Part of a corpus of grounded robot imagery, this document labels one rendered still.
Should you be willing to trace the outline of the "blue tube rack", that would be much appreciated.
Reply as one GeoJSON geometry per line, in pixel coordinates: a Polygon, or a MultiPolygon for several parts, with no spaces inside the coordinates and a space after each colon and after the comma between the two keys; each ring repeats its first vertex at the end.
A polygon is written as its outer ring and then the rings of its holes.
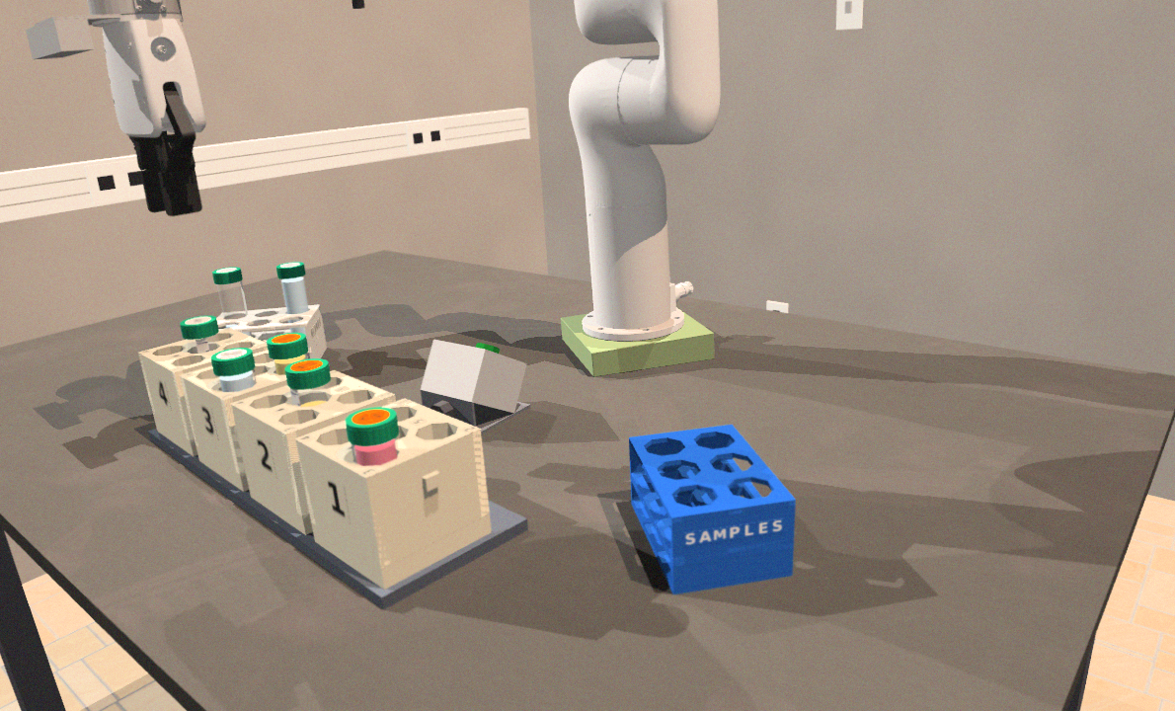
{"type": "Polygon", "coordinates": [[[794,496],[734,425],[629,437],[629,452],[631,504],[671,593],[794,576],[794,496]]]}

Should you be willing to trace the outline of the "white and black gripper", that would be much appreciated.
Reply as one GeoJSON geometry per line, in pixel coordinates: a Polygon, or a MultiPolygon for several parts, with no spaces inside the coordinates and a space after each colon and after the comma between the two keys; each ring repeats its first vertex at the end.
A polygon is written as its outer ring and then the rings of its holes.
{"type": "Polygon", "coordinates": [[[92,26],[102,27],[119,129],[136,150],[148,210],[202,212],[192,149],[204,130],[204,109],[183,15],[119,16],[92,26]]]}

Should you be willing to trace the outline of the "cream tube rack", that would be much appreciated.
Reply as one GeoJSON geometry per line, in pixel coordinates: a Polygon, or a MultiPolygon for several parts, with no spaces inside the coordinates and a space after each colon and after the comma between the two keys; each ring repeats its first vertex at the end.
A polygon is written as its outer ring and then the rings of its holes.
{"type": "Polygon", "coordinates": [[[224,320],[223,311],[217,318],[220,330],[224,330],[227,326],[231,329],[237,330],[237,333],[251,333],[253,338],[257,341],[263,341],[263,338],[271,338],[274,336],[281,336],[281,334],[290,333],[290,330],[277,330],[288,328],[306,327],[306,341],[308,343],[308,358],[322,358],[323,353],[325,353],[325,333],[323,333],[323,321],[322,315],[316,306],[309,306],[309,311],[302,311],[302,314],[289,315],[286,314],[286,309],[266,309],[266,310],[253,310],[248,311],[246,318],[236,320],[224,320]],[[271,314],[276,311],[276,315],[269,316],[269,318],[257,318],[260,315],[271,314]],[[281,324],[281,321],[288,320],[302,320],[295,321],[295,323],[281,324]],[[255,323],[262,323],[262,321],[271,321],[269,324],[263,327],[249,327],[255,323]],[[254,333],[254,330],[268,330],[267,333],[254,333]]]}

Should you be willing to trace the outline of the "cream bucket adapter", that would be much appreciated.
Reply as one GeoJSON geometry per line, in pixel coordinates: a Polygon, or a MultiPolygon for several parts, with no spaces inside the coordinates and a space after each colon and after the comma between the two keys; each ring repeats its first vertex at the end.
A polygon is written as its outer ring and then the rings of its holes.
{"type": "Polygon", "coordinates": [[[410,400],[383,408],[400,425],[383,465],[352,462],[345,422],[295,441],[315,543],[387,590],[492,530],[481,429],[410,400]]]}
{"type": "Polygon", "coordinates": [[[295,440],[344,422],[354,411],[395,402],[395,393],[380,390],[337,370],[330,373],[331,400],[320,405],[298,408],[291,404],[288,384],[250,400],[231,402],[253,499],[306,535],[313,532],[313,523],[295,440]]]}
{"type": "Polygon", "coordinates": [[[206,367],[200,370],[192,370],[181,377],[184,400],[189,408],[192,422],[192,434],[196,442],[196,454],[199,462],[202,462],[212,471],[241,491],[249,490],[246,481],[246,468],[243,454],[239,445],[234,412],[231,402],[250,400],[260,393],[277,390],[288,384],[286,376],[277,376],[274,373],[274,361],[269,358],[269,353],[254,353],[257,362],[257,384],[249,390],[240,393],[220,391],[219,377],[214,376],[213,368],[206,367]]]}
{"type": "Polygon", "coordinates": [[[192,456],[199,454],[196,454],[189,408],[186,404],[180,376],[192,373],[192,370],[212,367],[214,353],[235,350],[235,348],[248,348],[253,353],[263,353],[268,349],[266,342],[230,328],[220,330],[217,336],[220,348],[212,353],[189,353],[189,346],[186,341],[139,353],[157,432],[163,434],[167,440],[172,440],[174,444],[192,456]]]}

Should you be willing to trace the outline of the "sample tube s5 with green cap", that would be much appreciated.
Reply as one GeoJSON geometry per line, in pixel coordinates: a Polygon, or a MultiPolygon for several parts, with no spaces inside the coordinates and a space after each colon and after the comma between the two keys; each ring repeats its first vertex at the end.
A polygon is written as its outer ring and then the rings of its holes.
{"type": "Polygon", "coordinates": [[[293,361],[308,358],[308,344],[302,333],[281,334],[267,341],[269,358],[274,361],[274,373],[286,376],[286,367],[293,361]]]}

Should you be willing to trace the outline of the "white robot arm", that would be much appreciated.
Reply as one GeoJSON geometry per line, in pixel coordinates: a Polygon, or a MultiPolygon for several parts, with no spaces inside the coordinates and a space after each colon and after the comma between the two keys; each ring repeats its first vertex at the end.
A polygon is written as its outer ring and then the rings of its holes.
{"type": "MultiPolygon", "coordinates": [[[[180,0],[87,0],[90,15],[51,16],[25,29],[33,59],[94,49],[96,20],[180,14],[180,0]],[[105,14],[105,15],[102,15],[105,14]]],[[[597,60],[576,75],[570,116],[582,154],[593,311],[588,336],[649,341],[676,333],[689,280],[669,280],[667,192],[650,145],[709,136],[720,109],[717,0],[575,0],[592,43],[657,43],[658,55],[597,60]],[[647,143],[647,145],[646,145],[647,143]]]]}

